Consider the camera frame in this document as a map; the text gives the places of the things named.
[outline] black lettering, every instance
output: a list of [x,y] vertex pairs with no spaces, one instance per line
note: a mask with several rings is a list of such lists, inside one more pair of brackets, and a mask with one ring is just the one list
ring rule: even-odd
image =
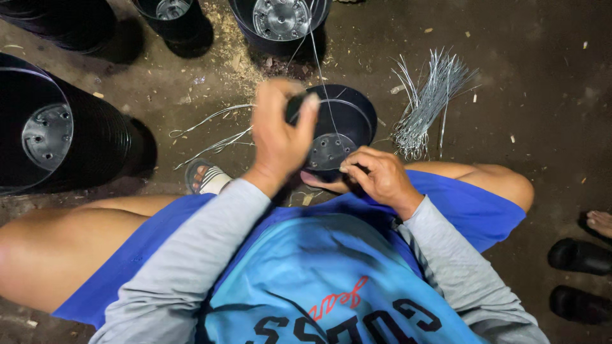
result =
[[397,325],[395,320],[393,320],[393,318],[389,315],[389,313],[383,310],[377,310],[364,317],[365,327],[368,329],[368,331],[370,331],[372,337],[374,337],[374,341],[376,342],[376,344],[387,344],[383,335],[374,325],[374,321],[378,318],[381,318],[384,321],[384,324],[391,331],[391,333],[393,333],[393,335],[400,344],[417,344],[417,342],[412,337],[407,337],[406,334]]
[[312,320],[303,316],[296,320],[296,325],[293,327],[293,334],[299,339],[300,342],[310,342],[316,344],[325,344],[325,341],[316,334],[304,333],[304,329],[306,328],[306,324],[312,324]]
[[253,327],[256,335],[268,336],[268,339],[266,339],[265,344],[276,344],[276,342],[278,341],[278,333],[276,333],[276,331],[273,329],[266,329],[264,327],[268,323],[268,321],[277,323],[278,327],[285,327],[287,326],[287,324],[289,324],[289,319],[285,317],[277,318],[276,316],[267,316],[261,319],[259,323],[257,323],[255,327]]
[[348,335],[351,337],[351,344],[362,344],[363,342],[361,341],[361,336],[357,329],[357,322],[357,316],[354,316],[344,323],[327,330],[327,341],[329,344],[337,344],[340,341],[340,339],[338,339],[338,334],[344,331],[348,331]]
[[393,308],[396,311],[403,314],[407,319],[412,318],[412,316],[415,315],[416,312],[408,308],[402,308],[401,306],[403,305],[409,305],[413,308],[416,308],[416,310],[427,315],[429,319],[431,319],[431,322],[429,324],[422,320],[419,320],[419,322],[417,323],[417,326],[419,326],[421,330],[425,332],[434,332],[434,331],[439,330],[442,327],[442,323],[440,322],[440,319],[438,319],[437,316],[435,316],[433,313],[425,309],[425,307],[417,304],[416,302],[410,299],[399,299],[393,302]]

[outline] hand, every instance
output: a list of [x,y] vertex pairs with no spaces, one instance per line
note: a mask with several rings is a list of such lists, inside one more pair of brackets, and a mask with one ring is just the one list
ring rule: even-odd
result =
[[362,146],[340,164],[340,172],[358,182],[375,201],[392,207],[404,221],[425,198],[410,183],[400,159],[391,153]]
[[287,177],[304,164],[312,144],[321,104],[316,94],[304,99],[295,127],[285,122],[288,97],[303,90],[299,83],[280,78],[258,86],[257,107],[251,118],[257,153],[255,164],[242,178],[268,197],[273,197]]

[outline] man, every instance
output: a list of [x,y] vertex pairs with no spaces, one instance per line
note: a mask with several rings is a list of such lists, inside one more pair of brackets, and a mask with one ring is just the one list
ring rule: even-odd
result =
[[548,343],[478,252],[531,206],[531,185],[508,169],[406,172],[364,147],[340,171],[369,197],[271,208],[312,142],[319,99],[295,128],[283,120],[301,90],[260,85],[255,163],[239,179],[200,165],[187,172],[196,195],[37,211],[3,227],[0,294],[95,324],[91,343]]

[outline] blue shorts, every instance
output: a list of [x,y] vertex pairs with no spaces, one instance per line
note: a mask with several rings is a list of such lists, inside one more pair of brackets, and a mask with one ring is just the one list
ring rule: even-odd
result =
[[[420,193],[427,194],[446,219],[480,252],[507,238],[510,231],[525,218],[525,212],[519,206],[479,187],[437,174],[406,173],[414,187]],[[53,315],[101,327],[105,322],[104,311],[118,299],[119,288],[132,279],[144,262],[183,222],[214,196],[209,193],[181,197],[146,220]],[[212,292],[218,289],[249,247],[270,225],[296,217],[330,213],[353,215],[369,223],[389,240],[415,274],[422,277],[411,249],[391,229],[396,215],[394,211],[367,195],[347,193],[305,208],[271,209],[255,225]]]

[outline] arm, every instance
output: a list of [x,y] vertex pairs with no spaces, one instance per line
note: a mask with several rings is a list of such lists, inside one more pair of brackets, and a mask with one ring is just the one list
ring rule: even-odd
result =
[[548,343],[519,298],[429,198],[398,230],[416,241],[426,281],[476,334],[491,343]]
[[424,265],[425,279],[472,331],[495,344],[548,343],[491,264],[412,186],[395,155],[361,147],[340,171],[397,212],[404,221],[398,230]]
[[121,287],[90,343],[192,343],[200,304],[269,204],[253,184],[233,181]]
[[90,343],[187,344],[195,341],[201,303],[251,227],[306,158],[320,99],[307,97],[296,127],[284,120],[287,95],[301,86],[260,84],[253,112],[255,164],[193,214],[119,290]]

